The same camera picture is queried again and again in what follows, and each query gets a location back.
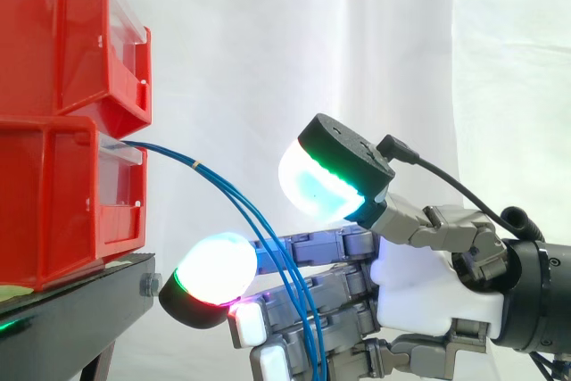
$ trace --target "black table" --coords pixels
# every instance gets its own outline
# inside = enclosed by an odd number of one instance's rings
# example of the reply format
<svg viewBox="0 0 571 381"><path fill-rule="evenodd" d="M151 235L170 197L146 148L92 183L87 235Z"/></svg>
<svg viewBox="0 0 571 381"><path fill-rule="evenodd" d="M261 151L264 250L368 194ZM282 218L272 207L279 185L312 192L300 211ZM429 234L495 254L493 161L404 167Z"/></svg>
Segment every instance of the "black table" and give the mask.
<svg viewBox="0 0 571 381"><path fill-rule="evenodd" d="M154 255L0 302L0 380L104 381L115 339L153 306Z"/></svg>

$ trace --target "blue cable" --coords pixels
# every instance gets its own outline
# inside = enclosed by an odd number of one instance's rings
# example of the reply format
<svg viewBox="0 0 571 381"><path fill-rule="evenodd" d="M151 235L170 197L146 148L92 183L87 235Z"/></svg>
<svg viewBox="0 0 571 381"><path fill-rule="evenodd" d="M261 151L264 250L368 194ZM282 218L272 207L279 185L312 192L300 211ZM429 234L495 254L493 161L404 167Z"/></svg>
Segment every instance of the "blue cable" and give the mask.
<svg viewBox="0 0 571 381"><path fill-rule="evenodd" d="M316 379L317 378L317 366L318 366L318 364L317 364L317 354L315 353L315 348L314 348L315 347L315 344L314 344L315 340L313 338L313 334L311 333L309 321L307 320L307 313L305 312L305 304L302 304L301 298L300 298L299 302L297 301L297 299L294 296L294 292L291 289L291 287L289 286L288 281L286 279L286 276L285 276L283 270L281 269L280 263L277 260L276 256L273 254L273 252L269 248L266 240L264 239L264 237L261 234L261 232L259 231L259 229L257 229L256 226L253 224L252 219L247 215L247 213L245 213L243 208L238 204L238 202L234 198L238 199L238 201L240 203L242 203L244 206L246 206L246 208L248 208L248 210L250 210L252 212L252 214L254 214L256 219L268 231L271 238L276 243L277 248L282 253L282 257L284 259L285 265L287 267L287 270L288 270L290 276L292 277L292 280L294 281L298 295L302 296L303 294L305 294L305 297L307 298L307 301L311 307L311 310L312 310L313 316L314 316L315 325L316 325L318 340L319 340L319 354L320 354L320 358L321 358L321 362L322 362L321 377L322 377L322 380L326 381L327 380L327 356L325 355L325 345L323 342L323 334L321 331L321 323L320 323L320 319L319 319L319 314L318 314L317 309L315 307L315 302L313 301L313 299L311 297L309 288L305 284L305 280L303 279L302 274L300 273L300 271L295 266L295 263L294 263L291 255L287 252L287 250L285 249L283 244L276 237L275 232L273 231L273 229L271 228L269 223L266 221L266 219L256 209L256 207L253 206L253 204L244 195L242 195L236 189L235 186L233 186L231 183L229 183L223 177L219 176L217 173L210 170L208 167L204 166L203 164L197 164L196 165L194 159L192 159L188 156L185 156L182 153L177 153L177 152L171 151L170 149L167 149L165 147L147 144L147 143L130 142L130 141L127 141L124 143L126 143L128 145L144 147L144 148L149 149L151 151L155 151L157 153L161 153L163 155L169 156L170 158L173 158L179 162L184 163L185 165L187 165L189 167L192 167L199 174L201 174L201 176L205 177L214 186L216 186L230 200L230 202L232 204L234 204L235 207L242 213L242 215L244 216L244 218L246 219L248 224L252 227L256 236L260 239L262 245L264 246L264 248L268 252L268 255L273 260L273 262L276 264L278 273L280 274L280 277L282 278L282 280L284 282L285 289L288 292L290 299L292 300L292 304L294 305L295 309L297 310L297 312L300 316L300 319L302 320L305 345L306 345L306 348L308 349L308 354L310 355L311 364L313 367L313 378Z"/></svg>

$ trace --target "white backdrop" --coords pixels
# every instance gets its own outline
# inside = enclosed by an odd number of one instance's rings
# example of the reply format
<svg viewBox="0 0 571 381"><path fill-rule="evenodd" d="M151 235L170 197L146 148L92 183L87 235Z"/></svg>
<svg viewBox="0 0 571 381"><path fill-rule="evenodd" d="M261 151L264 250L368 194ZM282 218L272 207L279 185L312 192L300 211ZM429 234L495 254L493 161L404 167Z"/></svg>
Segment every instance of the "white backdrop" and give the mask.
<svg viewBox="0 0 571 381"><path fill-rule="evenodd" d="M518 205L571 244L571 0L455 0L453 94L462 181ZM501 379L538 381L527 356L492 349Z"/></svg>
<svg viewBox="0 0 571 381"><path fill-rule="evenodd" d="M153 125L137 137L207 163L240 187L279 234L325 227L299 213L277 181L281 154L316 112L371 141L393 133L458 174L452 0L129 2L153 33ZM462 89L457 79L454 85ZM471 111L464 100L456 96L454 108L465 116ZM470 127L461 128L463 138ZM471 156L465 151L461 165L489 163ZM395 168L392 190L413 203L461 201L424 171ZM475 182L473 170L467 177L479 193L482 181ZM483 196L491 197L486 189ZM150 157L148 196L145 250L157 253L164 277L205 236L226 230L252 236L212 186L159 155ZM249 380L248 351L232 348L226 325L184 328L157 303L117 342L110 380L158 379Z"/></svg>

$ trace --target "small white fingertip pad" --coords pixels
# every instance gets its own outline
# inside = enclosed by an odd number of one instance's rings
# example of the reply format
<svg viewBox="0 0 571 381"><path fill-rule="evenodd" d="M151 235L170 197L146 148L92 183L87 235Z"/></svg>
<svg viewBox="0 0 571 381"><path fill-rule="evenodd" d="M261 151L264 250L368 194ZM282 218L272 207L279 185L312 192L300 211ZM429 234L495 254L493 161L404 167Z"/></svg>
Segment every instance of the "small white fingertip pad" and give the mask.
<svg viewBox="0 0 571 381"><path fill-rule="evenodd" d="M239 303L233 312L242 347L255 347L266 342L268 334L258 303Z"/></svg>
<svg viewBox="0 0 571 381"><path fill-rule="evenodd" d="M260 354L261 376L264 381L290 381L284 349L279 345L265 347Z"/></svg>

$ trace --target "black cable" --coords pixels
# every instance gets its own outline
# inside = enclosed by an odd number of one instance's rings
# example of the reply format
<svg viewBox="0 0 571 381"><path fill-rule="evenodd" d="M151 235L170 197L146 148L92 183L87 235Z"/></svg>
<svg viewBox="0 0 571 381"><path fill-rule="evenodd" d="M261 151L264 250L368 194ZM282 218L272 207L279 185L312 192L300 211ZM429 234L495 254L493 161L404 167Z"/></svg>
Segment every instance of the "black cable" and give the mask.
<svg viewBox="0 0 571 381"><path fill-rule="evenodd" d="M478 209L480 209L480 211L482 211L483 214L485 214L488 218L496 222L502 228L505 228L513 235L517 234L517 231L508 222L506 222L504 219L498 216L482 200L480 200L477 196L475 196L472 193L472 191L470 191L467 187L462 185L458 180L453 178L446 171L439 169L433 163L428 162L427 160L420 157L417 158L416 164L422 167L423 169L428 170L431 173L435 174L436 176L444 180L446 183L448 183L450 186L452 186L454 189L456 189L458 192L466 196L466 198L470 200Z"/></svg>
<svg viewBox="0 0 571 381"><path fill-rule="evenodd" d="M556 373L557 375L560 376L559 374L559 370L557 369L557 367L555 366L555 363L553 363L552 361L547 360L546 358L544 358L543 356L541 356L540 353L538 352L530 352L529 353L529 357L531 357L533 360L541 363L543 366L546 366L547 368L551 369L554 373Z"/></svg>
<svg viewBox="0 0 571 381"><path fill-rule="evenodd" d="M529 357L531 357L532 362L535 363L535 366L539 369L539 371L542 373L543 377L547 381L555 381L553 377L550 375L550 373L547 371L547 369L539 361L534 359L531 355Z"/></svg>
<svg viewBox="0 0 571 381"><path fill-rule="evenodd" d="M446 171L439 169L433 163L420 157L418 152L413 151L398 138L391 135L385 136L381 143L377 145L377 150L383 155L387 161L393 159L400 162L407 162L411 165L419 165L425 170L430 171L437 177L444 180L454 189L466 196L483 214L496 222L502 228L513 234L520 240L526 241L542 241L545 242L542 231L535 225L531 219L527 217L525 211L518 207L508 207L500 216L498 216L490 207L484 204L477 196L475 196L467 187L462 185L458 180L453 178Z"/></svg>

